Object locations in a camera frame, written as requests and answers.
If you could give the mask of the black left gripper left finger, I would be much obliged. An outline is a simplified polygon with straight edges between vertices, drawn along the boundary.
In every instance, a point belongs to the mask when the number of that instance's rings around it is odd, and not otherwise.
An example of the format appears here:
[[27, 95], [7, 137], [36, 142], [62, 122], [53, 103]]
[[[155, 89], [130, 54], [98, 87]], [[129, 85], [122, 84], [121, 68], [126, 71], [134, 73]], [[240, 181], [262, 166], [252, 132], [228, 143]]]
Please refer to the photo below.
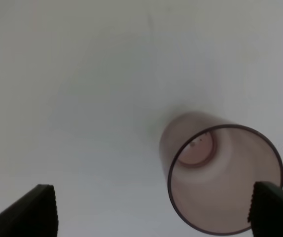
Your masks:
[[0, 237], [56, 237], [58, 227], [53, 185], [36, 185], [0, 213]]

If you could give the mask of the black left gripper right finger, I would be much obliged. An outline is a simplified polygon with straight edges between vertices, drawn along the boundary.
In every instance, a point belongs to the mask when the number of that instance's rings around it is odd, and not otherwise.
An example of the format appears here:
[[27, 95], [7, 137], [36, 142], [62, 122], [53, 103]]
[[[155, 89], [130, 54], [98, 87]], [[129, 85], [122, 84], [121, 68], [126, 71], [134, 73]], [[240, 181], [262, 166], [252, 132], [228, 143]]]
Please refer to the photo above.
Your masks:
[[254, 237], [283, 237], [283, 189], [255, 182], [248, 222]]

